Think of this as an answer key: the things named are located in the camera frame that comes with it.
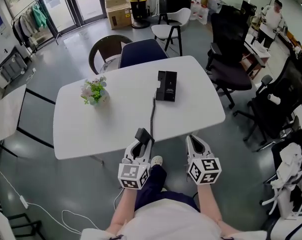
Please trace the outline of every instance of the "hanging clothes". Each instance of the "hanging clothes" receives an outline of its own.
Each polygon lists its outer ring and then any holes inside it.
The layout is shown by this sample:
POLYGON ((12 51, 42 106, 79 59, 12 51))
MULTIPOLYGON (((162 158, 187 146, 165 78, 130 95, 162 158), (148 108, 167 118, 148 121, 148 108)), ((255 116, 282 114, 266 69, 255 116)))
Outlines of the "hanging clothes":
POLYGON ((17 35, 19 36, 19 39, 21 40, 21 42, 24 42, 23 37, 22 37, 22 34, 21 34, 20 27, 19 27, 19 24, 18 24, 18 20, 16 20, 16 21, 14 22, 14 29, 15 29, 17 35))
POLYGON ((35 28, 33 28, 33 26, 29 23, 29 21, 26 19, 25 15, 24 14, 22 15, 22 21, 23 21, 23 24, 26 26, 27 31, 30 33, 30 36, 32 36, 35 33, 37 33, 37 30, 35 28))
POLYGON ((28 30, 28 28, 27 28, 27 26, 26 26, 26 23, 25 23, 25 21, 24 21, 23 18, 24 18, 23 15, 21 15, 21 16, 19 17, 19 21, 20 21, 20 23, 21 23, 21 30, 22 30, 23 34, 29 38, 32 34, 31 34, 30 31, 28 30))
POLYGON ((39 5, 37 5, 37 4, 33 5, 32 9, 33 9, 33 15, 34 15, 37 26, 38 27, 43 26, 45 28, 46 27, 46 17, 41 12, 39 5))
POLYGON ((18 40, 19 44, 22 45, 22 40, 15 29, 15 22, 13 22, 12 30, 13 30, 13 34, 14 34, 15 38, 18 40))
POLYGON ((25 19, 29 23, 30 27, 33 29, 34 33, 37 33, 39 31, 39 28, 36 24, 34 15, 33 15, 33 10, 31 7, 29 7, 25 13, 25 19))
POLYGON ((29 45, 29 37, 27 37, 24 34, 24 32, 23 32, 23 29, 22 29, 22 26, 21 26, 21 16, 19 17, 19 19, 18 19, 17 22, 18 22, 18 27, 19 27, 21 35, 22 35, 22 41, 24 41, 25 47, 28 48, 28 47, 30 47, 30 45, 29 45))

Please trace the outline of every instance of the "standing person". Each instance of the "standing person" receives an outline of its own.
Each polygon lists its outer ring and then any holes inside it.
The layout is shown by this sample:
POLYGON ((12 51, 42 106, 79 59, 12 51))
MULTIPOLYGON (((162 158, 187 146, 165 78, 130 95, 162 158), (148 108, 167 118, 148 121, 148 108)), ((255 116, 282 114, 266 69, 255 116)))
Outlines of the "standing person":
POLYGON ((266 6, 262 10, 263 23, 260 26, 257 41, 262 43, 265 39, 264 47, 270 48, 276 36, 277 28, 284 27, 284 20, 281 13, 283 4, 275 0, 274 6, 266 6))
POLYGON ((210 185, 198 185, 200 209, 190 196, 163 189, 162 162, 161 156, 152 159, 143 189, 124 190, 106 231, 85 229, 81 240, 266 239, 265 231, 240 232, 223 222, 210 185))

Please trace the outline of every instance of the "potted plant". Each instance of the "potted plant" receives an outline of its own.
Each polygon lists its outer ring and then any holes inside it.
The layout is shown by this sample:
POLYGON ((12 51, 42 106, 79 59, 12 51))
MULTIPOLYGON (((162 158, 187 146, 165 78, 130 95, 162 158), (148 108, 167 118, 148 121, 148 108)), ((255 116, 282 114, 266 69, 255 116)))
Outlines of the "potted plant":
POLYGON ((94 81, 86 80, 81 87, 81 97, 84 99, 84 104, 100 107, 108 100, 108 92, 106 87, 106 77, 102 76, 100 79, 94 81))

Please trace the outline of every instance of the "white sneaker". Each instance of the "white sneaker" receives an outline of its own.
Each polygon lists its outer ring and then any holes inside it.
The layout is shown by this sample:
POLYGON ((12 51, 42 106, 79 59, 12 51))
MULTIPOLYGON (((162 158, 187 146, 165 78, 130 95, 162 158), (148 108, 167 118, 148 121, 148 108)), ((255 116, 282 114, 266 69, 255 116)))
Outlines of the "white sneaker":
POLYGON ((162 166, 162 163, 163 163, 163 158, 160 155, 157 155, 157 156, 153 157, 151 160, 151 168, 154 165, 162 166))

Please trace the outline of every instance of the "green garment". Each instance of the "green garment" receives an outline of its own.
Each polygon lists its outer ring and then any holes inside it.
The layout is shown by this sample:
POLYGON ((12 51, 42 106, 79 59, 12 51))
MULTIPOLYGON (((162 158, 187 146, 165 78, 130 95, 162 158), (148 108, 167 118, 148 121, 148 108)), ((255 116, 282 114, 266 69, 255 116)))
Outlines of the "green garment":
POLYGON ((41 12, 39 5, 33 5, 33 15, 38 27, 46 27, 46 16, 41 12))

